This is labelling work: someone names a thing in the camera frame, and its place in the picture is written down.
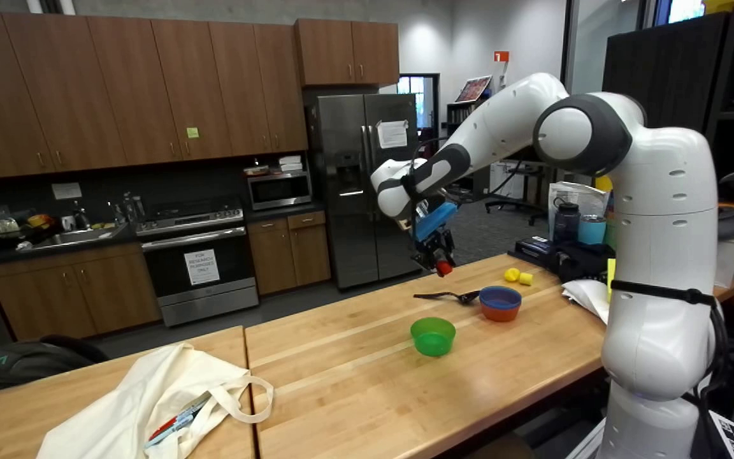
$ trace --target wooden table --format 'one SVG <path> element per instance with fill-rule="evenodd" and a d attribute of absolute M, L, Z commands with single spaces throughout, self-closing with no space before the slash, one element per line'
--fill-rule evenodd
<path fill-rule="evenodd" d="M 188 343 L 195 351 L 245 367 L 245 337 L 239 326 Z M 0 390 L 0 456 L 36 456 L 45 431 L 110 394 L 137 358 L 131 356 Z M 194 456 L 255 456 L 252 430 L 225 422 L 194 450 Z"/>
<path fill-rule="evenodd" d="M 495 324 L 422 292 L 499 286 L 501 270 L 536 273 L 517 322 Z M 450 356 L 412 351 L 411 324 L 457 324 Z M 431 456 L 602 367 L 603 326 L 523 260 L 499 255 L 445 278 L 426 277 L 347 300 L 248 335 L 250 371 L 276 385 L 257 426 L 262 456 Z"/>

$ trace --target bottle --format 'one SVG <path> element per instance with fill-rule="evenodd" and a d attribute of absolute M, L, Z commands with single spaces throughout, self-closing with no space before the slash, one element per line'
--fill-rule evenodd
<path fill-rule="evenodd" d="M 554 242 L 556 245 L 574 245 L 578 236 L 578 208 L 562 203 L 554 217 Z"/>

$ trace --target refrigerator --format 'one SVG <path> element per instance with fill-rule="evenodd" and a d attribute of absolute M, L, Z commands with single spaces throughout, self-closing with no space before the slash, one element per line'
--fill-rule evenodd
<path fill-rule="evenodd" d="M 415 158 L 415 94 L 315 94 L 305 117 L 336 286 L 415 273 L 411 236 L 380 214 L 369 187 L 382 161 Z"/>

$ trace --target paper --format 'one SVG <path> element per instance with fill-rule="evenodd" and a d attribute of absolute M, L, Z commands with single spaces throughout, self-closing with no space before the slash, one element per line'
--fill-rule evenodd
<path fill-rule="evenodd" d="M 190 286 L 216 284 L 220 268 L 215 251 L 187 252 L 187 273 Z"/>
<path fill-rule="evenodd" d="M 408 147 L 408 122 L 378 122 L 378 147 L 385 149 L 404 149 Z"/>

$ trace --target floor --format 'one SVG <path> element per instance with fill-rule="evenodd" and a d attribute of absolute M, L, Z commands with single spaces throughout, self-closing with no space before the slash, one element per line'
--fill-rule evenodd
<path fill-rule="evenodd" d="M 529 214 L 505 209 L 505 208 L 491 209 L 487 214 L 485 204 L 475 203 L 475 204 L 464 204 L 458 209 L 458 217 L 454 219 L 450 232 L 457 241 L 457 263 L 464 266 L 464 263 L 472 263 L 472 260 L 480 260 L 487 255 L 499 255 L 499 252 L 509 251 L 517 241 L 526 241 L 529 236 L 546 236 L 546 219 L 537 219 L 536 224 L 529 224 Z M 333 305 L 339 300 L 365 293 L 369 288 L 380 288 L 380 286 L 368 286 L 360 292 L 339 292 L 332 284 L 320 284 L 320 286 L 311 286 L 311 288 L 299 288 L 299 292 L 268 296 L 268 300 L 262 300 L 262 305 L 257 310 L 234 311 L 226 316 L 187 324 L 178 330 L 164 330 L 161 324 L 139 326 L 139 330 L 99 337 L 99 340 L 95 340 L 95 345 L 99 345 L 110 358 L 119 358 L 119 356 L 161 348 L 167 343 L 220 331 L 226 326 L 252 326 L 252 324 L 272 322 L 280 316 L 300 314 L 300 311 L 309 311 L 309 310 L 315 310 L 323 305 Z M 571 413 L 569 409 L 561 409 L 561 410 L 554 409 L 551 410 L 551 417 L 569 417 L 569 413 Z M 548 426 L 551 418 L 536 417 L 536 418 L 523 422 L 519 426 L 490 430 L 490 433 L 482 436 L 480 442 L 469 442 L 469 444 L 464 444 L 464 446 L 458 446 L 443 456 L 469 456 L 469 459 L 537 456 L 537 459 L 554 459 L 554 456 L 566 456 L 593 430 L 593 424 L 587 417 L 578 417 L 574 424 L 569 424 L 571 430 L 562 430 L 559 433 L 551 433 L 551 439 L 546 439 L 546 426 L 540 426 L 540 424 Z"/>

